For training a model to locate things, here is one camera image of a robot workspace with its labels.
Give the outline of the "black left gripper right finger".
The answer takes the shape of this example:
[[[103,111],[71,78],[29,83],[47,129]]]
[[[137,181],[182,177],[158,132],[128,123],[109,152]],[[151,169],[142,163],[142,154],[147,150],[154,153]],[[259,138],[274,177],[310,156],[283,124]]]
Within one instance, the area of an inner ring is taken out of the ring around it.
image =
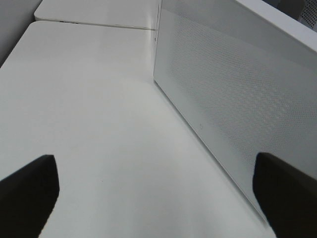
[[[317,236],[317,181],[270,153],[259,152],[253,193],[278,238]]]

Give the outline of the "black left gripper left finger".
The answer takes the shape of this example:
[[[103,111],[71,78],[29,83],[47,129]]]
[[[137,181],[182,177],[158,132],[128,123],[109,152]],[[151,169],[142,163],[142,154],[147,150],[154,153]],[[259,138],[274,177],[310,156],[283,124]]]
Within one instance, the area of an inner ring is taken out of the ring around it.
[[[54,155],[42,155],[0,181],[0,236],[37,238],[59,196]]]

